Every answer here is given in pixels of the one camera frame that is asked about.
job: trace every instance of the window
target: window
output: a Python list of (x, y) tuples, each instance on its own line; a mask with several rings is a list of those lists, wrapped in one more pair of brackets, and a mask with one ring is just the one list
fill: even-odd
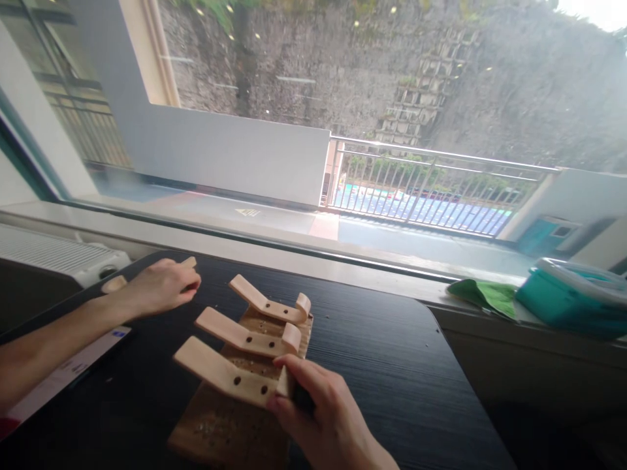
[(555, 3), (2, 0), (3, 119), (61, 202), (516, 283), (627, 216), (627, 7)]

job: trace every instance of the wooden peg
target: wooden peg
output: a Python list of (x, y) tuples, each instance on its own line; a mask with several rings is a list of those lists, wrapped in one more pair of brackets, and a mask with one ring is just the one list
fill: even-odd
[(101, 291), (103, 294), (112, 294), (113, 292), (117, 292), (122, 287), (126, 286), (128, 282), (126, 282), (126, 278), (122, 275), (116, 276), (113, 279), (109, 279), (106, 283), (101, 287)]
[(278, 381), (239, 369), (195, 336), (176, 351), (174, 360), (219, 392), (260, 408), (266, 407), (268, 398), (275, 392), (292, 396), (293, 384), (287, 369), (283, 368)]
[(196, 258), (189, 257), (181, 263), (186, 268), (194, 268), (196, 266)]
[(261, 356), (275, 358), (297, 354), (300, 347), (300, 330), (291, 323), (285, 324), (280, 342), (274, 336), (247, 330), (211, 307), (202, 311), (195, 325), (240, 351)]
[(284, 322), (303, 323), (307, 320), (307, 316), (312, 308), (311, 301), (303, 293), (298, 295), (296, 308), (288, 307), (278, 302), (271, 302), (255, 286), (246, 281), (241, 274), (235, 276), (229, 283), (229, 286), (259, 313)]

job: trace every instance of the railing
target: railing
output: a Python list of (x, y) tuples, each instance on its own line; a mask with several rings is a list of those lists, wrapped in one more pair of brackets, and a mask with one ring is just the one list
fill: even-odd
[(50, 92), (46, 96), (83, 160), (133, 168), (106, 101)]
[(352, 138), (332, 136), (331, 142), (324, 207), (490, 238), (547, 174), (560, 172)]

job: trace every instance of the rock wall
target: rock wall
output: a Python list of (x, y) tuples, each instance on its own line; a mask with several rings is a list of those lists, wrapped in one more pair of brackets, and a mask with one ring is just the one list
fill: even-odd
[(174, 62), (184, 107), (440, 151), (627, 172), (624, 48), (546, 4), (235, 5), (232, 31), (210, 12), (201, 16), (169, 0), (160, 7), (170, 54), (193, 61)]

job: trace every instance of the white radiator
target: white radiator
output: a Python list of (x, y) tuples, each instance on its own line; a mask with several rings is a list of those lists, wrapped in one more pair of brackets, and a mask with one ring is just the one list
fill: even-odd
[(0, 259), (69, 276), (83, 288), (131, 263), (123, 251), (2, 224)]

